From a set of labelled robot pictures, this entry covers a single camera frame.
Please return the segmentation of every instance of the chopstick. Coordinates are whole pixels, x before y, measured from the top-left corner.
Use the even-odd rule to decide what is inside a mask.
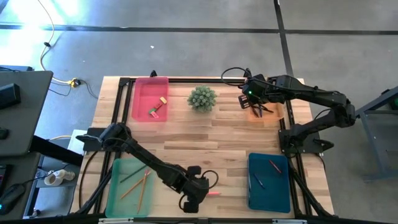
[[[149,174],[150,174],[150,171],[146,172],[145,176],[141,180],[138,180],[138,182],[136,184],[134,184],[126,193],[124,193],[120,197],[120,199],[124,198],[128,193],[130,193],[130,191],[132,191],[134,188],[136,188],[146,178],[146,176],[148,176]]]
[[[124,181],[126,181],[128,178],[132,177],[134,174],[140,172],[143,168],[145,168],[146,165],[143,165],[140,169],[134,171],[132,174],[128,175],[127,177],[125,177],[123,180],[120,180],[119,183],[123,183]]]
[[[148,170],[145,170],[144,180],[142,181],[141,195],[139,197],[137,213],[139,213],[139,210],[141,209],[142,196],[144,196],[144,189],[145,189],[145,183],[147,181],[147,175],[148,175]]]

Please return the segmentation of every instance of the pink tray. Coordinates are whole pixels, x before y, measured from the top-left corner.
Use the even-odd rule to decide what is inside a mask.
[[[167,77],[137,78],[134,84],[132,118],[142,122],[167,121],[168,94],[169,79]],[[148,111],[161,102],[162,96],[167,100],[167,104],[156,111],[159,118],[154,118]]]

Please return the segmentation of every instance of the orange tray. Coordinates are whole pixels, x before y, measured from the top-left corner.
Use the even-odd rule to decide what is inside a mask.
[[[248,121],[250,122],[259,122],[259,121],[265,121],[265,122],[274,122],[282,119],[285,114],[284,114],[284,106],[280,103],[266,103],[264,106],[273,111],[273,113],[270,113],[268,111],[262,111],[262,117],[258,118],[254,113],[251,108],[246,109],[248,111]]]

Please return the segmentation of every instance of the pink eraser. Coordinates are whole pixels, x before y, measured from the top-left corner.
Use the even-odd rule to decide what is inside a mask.
[[[155,111],[152,111],[152,112],[151,112],[151,115],[152,115],[154,118],[159,118],[159,116],[157,115],[157,113],[156,113]]]
[[[207,195],[221,195],[219,192],[208,192]]]

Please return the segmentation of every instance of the red pencil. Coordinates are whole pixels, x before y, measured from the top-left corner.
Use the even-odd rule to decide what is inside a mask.
[[[273,165],[274,167],[275,167],[275,169],[280,173],[280,174],[282,174],[282,171],[280,171],[280,169],[273,163],[273,161],[272,160],[268,160],[269,161],[269,163],[271,164],[271,165]]]

